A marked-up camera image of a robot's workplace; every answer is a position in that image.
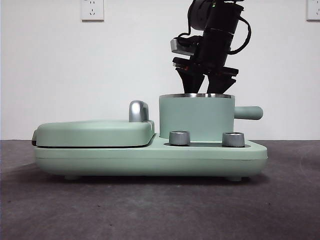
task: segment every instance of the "green lid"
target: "green lid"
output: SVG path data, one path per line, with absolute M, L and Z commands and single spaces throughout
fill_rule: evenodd
M 154 134 L 153 121 L 96 120 L 42 124 L 32 140 L 39 147 L 138 147 Z

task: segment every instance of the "electrical outlet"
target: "electrical outlet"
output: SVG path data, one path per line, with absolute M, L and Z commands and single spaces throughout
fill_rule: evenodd
M 307 21 L 320 21 L 320 0 L 307 0 Z
M 104 0 L 81 0 L 83 21 L 103 21 L 105 18 Z

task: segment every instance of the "knob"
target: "knob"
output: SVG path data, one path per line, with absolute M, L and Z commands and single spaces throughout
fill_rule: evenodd
M 225 132 L 222 134 L 222 145 L 230 148 L 245 147 L 245 135 L 242 132 Z
M 173 146 L 189 146 L 190 132 L 188 131 L 171 131 L 169 134 L 169 143 Z

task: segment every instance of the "pot handle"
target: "pot handle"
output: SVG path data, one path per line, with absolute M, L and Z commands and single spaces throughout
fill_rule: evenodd
M 234 109 L 235 119 L 260 120 L 264 111 L 259 106 L 236 106 Z

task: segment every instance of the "gray surface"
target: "gray surface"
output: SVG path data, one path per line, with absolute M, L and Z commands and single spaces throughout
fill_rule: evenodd
M 258 141 L 262 174 L 84 177 L 42 172 L 30 141 L 1 142 L 3 240 L 319 240 L 320 141 Z

